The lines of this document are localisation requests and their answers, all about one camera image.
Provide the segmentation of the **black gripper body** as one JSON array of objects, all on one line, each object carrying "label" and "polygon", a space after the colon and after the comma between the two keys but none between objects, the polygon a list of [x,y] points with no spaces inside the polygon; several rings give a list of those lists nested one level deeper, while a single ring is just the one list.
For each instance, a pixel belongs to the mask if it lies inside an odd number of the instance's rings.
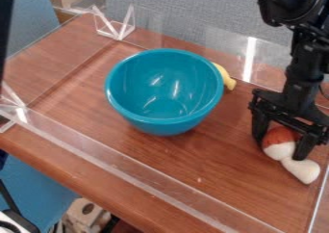
[{"label": "black gripper body", "polygon": [[260,109],[286,127],[306,128],[324,126],[329,138],[329,116],[316,106],[314,100],[320,92],[325,72],[321,69],[300,69],[290,66],[285,71],[286,81],[282,92],[254,89],[249,103],[250,111]]}]

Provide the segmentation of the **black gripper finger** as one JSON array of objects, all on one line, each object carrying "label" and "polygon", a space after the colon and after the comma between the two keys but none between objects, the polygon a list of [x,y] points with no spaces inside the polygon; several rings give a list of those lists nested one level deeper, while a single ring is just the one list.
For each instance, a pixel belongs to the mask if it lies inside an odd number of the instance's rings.
[{"label": "black gripper finger", "polygon": [[326,128],[324,126],[309,126],[306,128],[294,128],[300,134],[297,147],[293,154],[296,161],[304,161],[317,145],[326,144]]},{"label": "black gripper finger", "polygon": [[270,117],[260,109],[252,110],[252,135],[257,143],[262,142],[270,125]]}]

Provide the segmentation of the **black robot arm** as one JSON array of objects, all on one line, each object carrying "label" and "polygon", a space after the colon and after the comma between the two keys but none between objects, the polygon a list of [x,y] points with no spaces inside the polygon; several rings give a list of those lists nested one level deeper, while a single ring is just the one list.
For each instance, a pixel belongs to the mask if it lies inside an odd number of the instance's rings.
[{"label": "black robot arm", "polygon": [[252,135],[262,142],[273,121],[297,131],[293,159],[302,161],[329,143],[329,116],[314,103],[329,74],[329,0],[257,0],[257,4],[264,22],[286,27],[293,39],[282,91],[253,91]]}]

